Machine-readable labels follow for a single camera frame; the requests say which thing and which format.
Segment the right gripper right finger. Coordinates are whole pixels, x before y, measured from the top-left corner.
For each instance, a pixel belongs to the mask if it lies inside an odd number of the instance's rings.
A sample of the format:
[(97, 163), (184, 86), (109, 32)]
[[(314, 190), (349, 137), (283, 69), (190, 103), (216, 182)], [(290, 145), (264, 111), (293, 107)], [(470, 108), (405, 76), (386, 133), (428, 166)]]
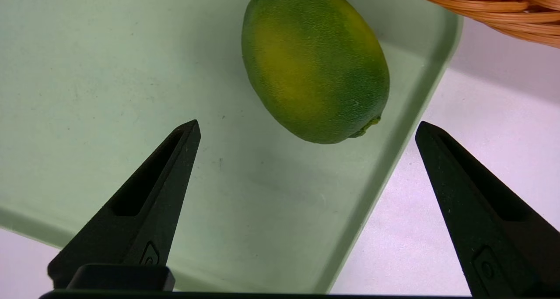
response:
[(471, 295), (559, 297), (559, 231), (443, 129), (415, 142)]

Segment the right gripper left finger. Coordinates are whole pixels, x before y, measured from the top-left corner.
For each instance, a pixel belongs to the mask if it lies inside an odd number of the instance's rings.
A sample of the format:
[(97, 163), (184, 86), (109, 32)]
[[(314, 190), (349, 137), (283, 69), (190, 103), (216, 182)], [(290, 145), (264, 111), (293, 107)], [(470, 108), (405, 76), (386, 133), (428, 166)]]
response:
[(167, 261), (201, 140), (174, 129), (48, 264), (55, 290), (171, 291)]

